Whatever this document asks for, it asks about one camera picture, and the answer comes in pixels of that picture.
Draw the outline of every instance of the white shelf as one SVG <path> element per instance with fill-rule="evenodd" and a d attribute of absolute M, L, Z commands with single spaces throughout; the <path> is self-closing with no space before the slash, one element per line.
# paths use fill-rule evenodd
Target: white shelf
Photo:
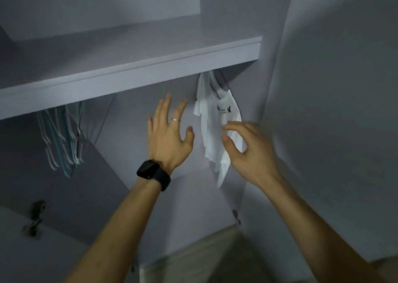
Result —
<path fill-rule="evenodd" d="M 193 15 L 16 44 L 0 64 L 0 119 L 254 61 L 261 36 Z"/>

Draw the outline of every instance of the white t-shirt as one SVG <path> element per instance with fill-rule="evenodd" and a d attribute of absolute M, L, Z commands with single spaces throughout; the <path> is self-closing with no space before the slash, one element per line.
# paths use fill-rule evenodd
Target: white t-shirt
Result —
<path fill-rule="evenodd" d="M 201 129 L 205 156 L 216 164 L 217 186 L 220 187 L 231 164 L 221 137 L 227 134 L 242 152 L 242 137 L 236 131 L 224 131 L 222 125 L 229 120 L 241 121 L 240 110 L 231 90 L 225 91 L 218 84 L 213 71 L 199 75 L 196 103 L 193 113 L 201 117 Z"/>

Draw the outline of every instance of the bunch of hangers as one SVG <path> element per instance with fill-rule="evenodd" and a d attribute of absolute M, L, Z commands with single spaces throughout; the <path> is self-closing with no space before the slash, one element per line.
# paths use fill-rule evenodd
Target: bunch of hangers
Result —
<path fill-rule="evenodd" d="M 62 168 L 64 175 L 70 178 L 83 162 L 83 144 L 87 140 L 80 126 L 82 102 L 78 103 L 73 122 L 73 114 L 69 112 L 67 105 L 37 111 L 36 115 L 41 137 L 46 143 L 45 150 L 51 169 L 56 171 L 57 168 Z"/>

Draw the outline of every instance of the smartwatch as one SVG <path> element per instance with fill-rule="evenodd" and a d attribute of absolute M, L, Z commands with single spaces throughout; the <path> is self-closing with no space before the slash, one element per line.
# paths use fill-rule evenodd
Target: smartwatch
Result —
<path fill-rule="evenodd" d="M 158 181 L 162 185 L 162 192 L 167 189 L 171 181 L 169 174 L 167 174 L 166 171 L 153 160 L 144 161 L 137 171 L 137 176 L 148 180 L 154 179 Z"/>

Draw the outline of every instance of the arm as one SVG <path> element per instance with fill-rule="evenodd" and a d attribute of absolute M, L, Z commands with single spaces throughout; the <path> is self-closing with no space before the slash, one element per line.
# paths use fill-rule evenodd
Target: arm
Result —
<path fill-rule="evenodd" d="M 188 127 L 180 138 L 180 119 L 187 104 L 182 102 L 170 124 L 167 122 L 171 96 L 161 100 L 154 118 L 148 118 L 149 159 L 156 160 L 169 174 L 192 151 L 194 134 Z M 138 178 L 127 198 L 112 215 L 94 244 L 64 283 L 121 283 L 131 267 L 138 244 L 162 187 L 156 180 Z"/>
<path fill-rule="evenodd" d="M 229 122 L 223 129 L 245 140 L 248 148 L 240 153 L 228 136 L 222 138 L 232 165 L 270 199 L 319 282 L 384 282 L 279 175 L 271 143 L 258 127 Z"/>

